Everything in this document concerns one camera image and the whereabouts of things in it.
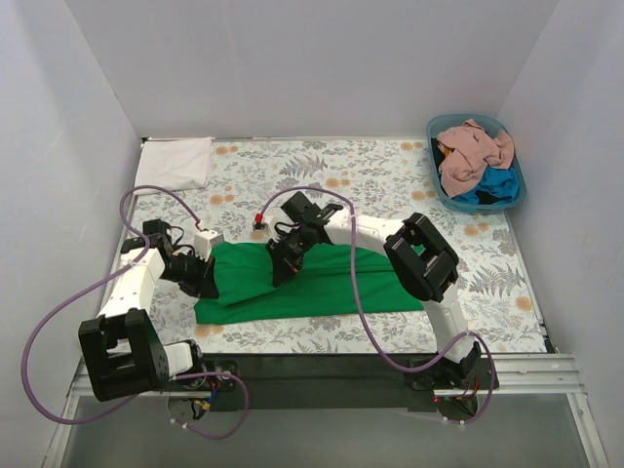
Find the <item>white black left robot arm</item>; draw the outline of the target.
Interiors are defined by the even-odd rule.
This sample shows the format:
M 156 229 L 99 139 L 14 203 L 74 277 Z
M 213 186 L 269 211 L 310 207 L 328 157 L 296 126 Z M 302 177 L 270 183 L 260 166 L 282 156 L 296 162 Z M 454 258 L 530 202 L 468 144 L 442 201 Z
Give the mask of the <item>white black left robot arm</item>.
M 202 352 L 186 339 L 164 345 L 149 312 L 160 280 L 178 285 L 194 298 L 217 299 L 213 247 L 224 241 L 214 230 L 194 234 L 184 253 L 162 219 L 142 225 L 142 235 L 124 241 L 122 264 L 128 268 L 92 320 L 81 323 L 78 337 L 93 392 L 101 402 L 165 388 L 172 378 L 188 390 L 208 376 Z

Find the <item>green t shirt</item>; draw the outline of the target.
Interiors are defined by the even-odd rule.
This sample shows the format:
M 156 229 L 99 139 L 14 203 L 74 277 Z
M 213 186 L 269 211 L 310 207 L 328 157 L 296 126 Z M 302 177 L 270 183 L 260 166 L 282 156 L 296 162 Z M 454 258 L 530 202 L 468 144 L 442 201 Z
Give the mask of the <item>green t shirt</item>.
M 305 255 L 302 271 L 275 288 L 272 264 L 257 243 L 224 243 L 214 249 L 217 299 L 195 306 L 199 325 L 231 325 L 256 320 L 355 314 L 348 246 L 318 245 Z M 421 303 L 401 286 L 389 260 L 356 250 L 360 298 L 367 313 L 421 311 Z

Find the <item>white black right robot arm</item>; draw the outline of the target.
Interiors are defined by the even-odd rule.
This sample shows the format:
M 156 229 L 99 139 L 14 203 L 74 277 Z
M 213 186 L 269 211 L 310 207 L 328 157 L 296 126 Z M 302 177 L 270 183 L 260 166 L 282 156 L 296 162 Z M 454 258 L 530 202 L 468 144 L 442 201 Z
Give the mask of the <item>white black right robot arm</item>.
M 302 269 L 304 256 L 317 245 L 343 245 L 385 256 L 403 289 L 423 306 L 436 338 L 437 353 L 427 363 L 414 367 L 395 361 L 393 368 L 422 373 L 431 384 L 463 387 L 477 374 L 484 345 L 470 331 L 461 309 L 458 291 L 459 258 L 443 235 L 423 214 L 389 219 L 357 214 L 344 196 L 321 208 L 310 201 L 302 186 L 287 189 L 289 199 L 283 213 L 293 226 L 283 232 L 263 213 L 254 218 L 257 228 L 268 228 L 272 236 L 266 249 L 272 261 L 272 284 L 279 287 Z

